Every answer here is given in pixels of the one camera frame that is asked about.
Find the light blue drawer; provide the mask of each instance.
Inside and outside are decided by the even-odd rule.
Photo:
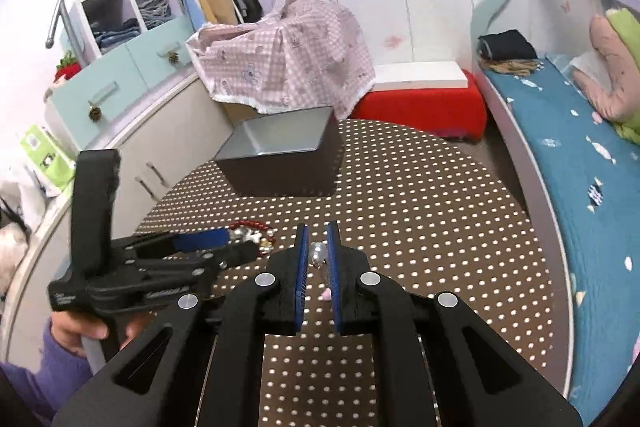
[[[184,42],[192,34],[187,17],[178,17],[127,42],[126,46],[148,87],[157,86],[191,62]],[[178,55],[176,63],[169,60],[172,52]]]
[[[50,103],[78,149],[84,149],[146,90],[146,84],[123,44],[55,89]],[[89,117],[92,105],[100,109],[101,118],[97,122]]]

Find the pink pillow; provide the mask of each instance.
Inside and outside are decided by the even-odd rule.
[[[607,63],[611,93],[580,70],[574,80],[603,118],[624,123],[640,108],[640,71],[625,43],[602,15],[594,15],[589,28],[591,44]]]

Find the pink butterfly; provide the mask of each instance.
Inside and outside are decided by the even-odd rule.
[[[385,48],[389,48],[390,50],[394,50],[396,49],[400,44],[402,44],[402,42],[404,41],[404,39],[402,37],[396,37],[395,35],[391,35],[388,36],[385,39]]]

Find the metal rail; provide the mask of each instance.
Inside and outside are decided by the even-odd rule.
[[[69,44],[71,45],[71,49],[74,52],[74,56],[76,57],[78,63],[82,68],[86,67],[87,61],[82,54],[82,48],[80,46],[80,42],[78,41],[78,36],[76,36],[76,32],[74,31],[71,24],[71,18],[69,17],[69,12],[66,10],[65,0],[58,0],[58,2],[56,3],[56,7],[53,12],[53,18],[51,20],[51,25],[49,26],[49,35],[47,36],[45,47],[48,50],[53,47],[54,39],[56,36],[56,29],[58,28],[59,17],[62,17],[62,24],[65,27],[66,34],[69,38]]]

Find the polka dot tablecloth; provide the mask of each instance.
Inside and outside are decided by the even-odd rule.
[[[298,223],[322,241],[325,222],[336,219],[343,243],[364,250],[372,270],[412,293],[457,293],[544,374],[553,341],[548,272],[529,219],[502,183],[421,131],[346,120],[340,133],[345,154],[330,198],[239,198],[211,161],[175,185],[138,231],[257,219],[276,229],[283,249],[293,246]],[[266,263],[224,272],[214,293]],[[336,335],[324,280],[310,268],[307,282],[302,333],[266,338],[260,425],[377,426],[370,338]]]

